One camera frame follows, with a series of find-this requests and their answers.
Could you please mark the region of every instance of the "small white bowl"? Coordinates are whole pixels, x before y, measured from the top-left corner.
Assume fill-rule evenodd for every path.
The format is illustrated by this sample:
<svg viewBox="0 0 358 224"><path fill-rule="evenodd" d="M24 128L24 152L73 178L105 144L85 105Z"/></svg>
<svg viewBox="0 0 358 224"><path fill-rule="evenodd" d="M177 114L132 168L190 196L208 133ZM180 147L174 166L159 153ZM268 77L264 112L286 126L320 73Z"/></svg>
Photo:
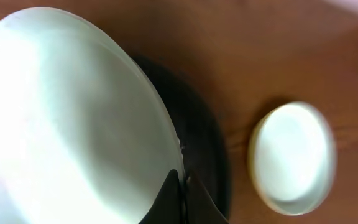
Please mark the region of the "small white bowl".
<svg viewBox="0 0 358 224"><path fill-rule="evenodd" d="M257 193L284 215L313 211L333 182L336 150L323 115L293 102L276 108L256 126L249 147L249 170Z"/></svg>

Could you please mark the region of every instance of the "white blurry object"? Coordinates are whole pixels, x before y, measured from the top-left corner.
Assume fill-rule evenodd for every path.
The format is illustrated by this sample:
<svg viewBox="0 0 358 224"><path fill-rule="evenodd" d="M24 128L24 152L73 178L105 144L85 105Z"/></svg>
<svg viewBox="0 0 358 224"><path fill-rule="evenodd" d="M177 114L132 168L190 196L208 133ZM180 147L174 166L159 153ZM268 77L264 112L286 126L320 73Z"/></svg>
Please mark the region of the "white blurry object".
<svg viewBox="0 0 358 224"><path fill-rule="evenodd" d="M262 199L277 212L299 215L315 209L328 193L336 165L331 131L306 103L289 103L256 127L250 171Z"/></svg>
<svg viewBox="0 0 358 224"><path fill-rule="evenodd" d="M0 21L0 223L139 223L171 169L169 115L110 37L58 9Z"/></svg>

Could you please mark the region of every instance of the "dark round object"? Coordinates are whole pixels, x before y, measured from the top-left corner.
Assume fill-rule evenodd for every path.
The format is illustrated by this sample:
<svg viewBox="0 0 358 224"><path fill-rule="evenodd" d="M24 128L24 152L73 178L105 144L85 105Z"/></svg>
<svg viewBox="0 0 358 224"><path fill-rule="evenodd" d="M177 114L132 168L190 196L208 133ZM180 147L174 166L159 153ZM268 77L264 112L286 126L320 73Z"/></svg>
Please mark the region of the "dark round object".
<svg viewBox="0 0 358 224"><path fill-rule="evenodd" d="M197 173L218 210L229 216L231 178L224 141L201 98L166 68L133 57L159 93L180 140L185 172Z"/></svg>

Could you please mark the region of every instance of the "wood grain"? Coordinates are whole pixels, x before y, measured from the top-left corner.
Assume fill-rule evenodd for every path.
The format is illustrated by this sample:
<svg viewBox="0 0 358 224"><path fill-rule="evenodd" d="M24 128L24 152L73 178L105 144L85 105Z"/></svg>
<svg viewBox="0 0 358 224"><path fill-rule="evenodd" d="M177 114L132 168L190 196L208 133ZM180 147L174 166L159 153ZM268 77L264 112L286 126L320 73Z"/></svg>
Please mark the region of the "wood grain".
<svg viewBox="0 0 358 224"><path fill-rule="evenodd" d="M35 6L84 17L204 98L230 153L231 223L358 223L358 14L323 0L0 0L0 19ZM245 155L255 123L293 100L327 117L339 159L322 206L285 217L255 194Z"/></svg>

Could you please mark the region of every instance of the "wooden table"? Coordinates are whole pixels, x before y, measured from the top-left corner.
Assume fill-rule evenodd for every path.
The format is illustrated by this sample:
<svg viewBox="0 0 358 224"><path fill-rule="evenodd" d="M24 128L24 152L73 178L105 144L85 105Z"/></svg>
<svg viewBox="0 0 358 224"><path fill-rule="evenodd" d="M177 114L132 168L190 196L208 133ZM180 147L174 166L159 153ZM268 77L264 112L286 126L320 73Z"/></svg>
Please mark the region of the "wooden table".
<svg viewBox="0 0 358 224"><path fill-rule="evenodd" d="M0 0L0 19L35 6L84 17L129 54L164 64L204 98L232 164L231 223L358 223L357 13L323 0ZM300 217L262 203L245 156L254 124L293 100L327 117L339 156L329 197Z"/></svg>

